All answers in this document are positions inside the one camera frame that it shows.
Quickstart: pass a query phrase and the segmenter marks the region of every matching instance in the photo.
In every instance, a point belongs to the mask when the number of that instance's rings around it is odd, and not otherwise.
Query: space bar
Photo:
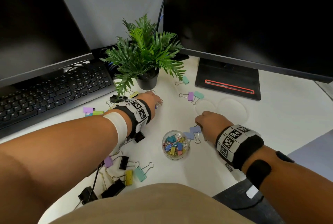
[[[38,114],[37,110],[33,110],[33,111],[28,112],[26,114],[20,115],[17,118],[10,119],[9,121],[4,121],[4,122],[0,123],[0,130],[3,129],[3,128],[5,128],[5,127],[11,126],[11,125],[13,125],[15,123],[18,123],[20,121],[26,120],[26,119],[28,119],[30,117],[33,117],[33,116],[35,116],[37,114]]]

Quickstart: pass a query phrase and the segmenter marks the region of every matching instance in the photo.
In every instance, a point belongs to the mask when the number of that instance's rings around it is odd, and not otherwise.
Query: person's right hand
[[[223,115],[209,111],[204,111],[202,115],[196,117],[195,123],[201,127],[205,139],[212,142],[214,145],[216,143],[216,138],[222,130],[229,126],[233,126],[233,123]]]

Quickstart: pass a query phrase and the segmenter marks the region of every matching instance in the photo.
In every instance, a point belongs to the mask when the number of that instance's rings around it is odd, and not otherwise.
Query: person's right arm
[[[219,133],[233,125],[224,116],[203,112],[195,122],[206,140],[215,145]],[[333,223],[333,183],[296,163],[279,159],[276,151],[262,146],[243,164],[246,174],[255,160],[264,160],[272,168],[259,191],[287,223]]]

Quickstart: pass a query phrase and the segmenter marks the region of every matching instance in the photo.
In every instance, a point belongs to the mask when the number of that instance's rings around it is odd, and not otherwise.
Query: clear plastic container
[[[173,135],[176,137],[177,142],[179,139],[183,138],[182,143],[179,143],[179,144],[182,144],[182,154],[181,155],[178,154],[177,148],[175,151],[175,155],[171,155],[170,151],[165,150],[165,146],[168,143],[167,138],[169,136],[171,137]],[[177,131],[177,130],[169,131],[163,136],[162,151],[169,159],[174,160],[174,161],[180,160],[189,154],[189,149],[190,149],[189,140],[186,138],[186,136],[181,131]]]

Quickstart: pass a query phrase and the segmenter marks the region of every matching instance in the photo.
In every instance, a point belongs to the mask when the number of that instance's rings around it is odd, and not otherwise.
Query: desk surface
[[[187,85],[175,86],[176,79],[163,70],[160,71],[154,90],[164,100],[163,105],[158,108],[155,119],[143,129],[146,138],[139,143],[130,142],[121,148],[130,160],[140,161],[141,167],[149,162],[153,162],[155,167],[147,173],[146,180],[140,183],[135,179],[133,185],[124,191],[148,184],[170,182],[188,185],[214,196],[237,182],[208,142],[192,142],[189,155],[179,161],[171,161],[162,153],[161,141],[164,134],[170,130],[188,131],[197,116],[195,106],[186,99],[179,98],[179,93],[198,90],[205,95],[204,99],[215,106],[226,97],[239,101],[248,112],[248,120],[243,125],[258,131],[267,146],[285,154],[333,128],[333,102],[313,81],[260,70],[261,101],[254,101],[195,87],[198,60],[199,58],[190,57],[184,61],[187,70],[185,75],[190,81]],[[142,92],[136,82],[132,90]],[[102,96],[84,106],[106,111],[109,108],[106,101],[110,95]],[[0,143],[49,125],[81,118],[84,116],[82,107],[83,105],[5,137]],[[118,169],[119,162],[120,158],[108,169],[112,176],[124,174]],[[93,180],[94,175],[82,180],[52,205],[39,223],[48,223],[74,209],[79,202],[77,195],[83,188],[92,186]],[[107,176],[105,180],[106,185],[110,186]],[[95,192],[98,195],[103,190],[102,178],[98,176]]]

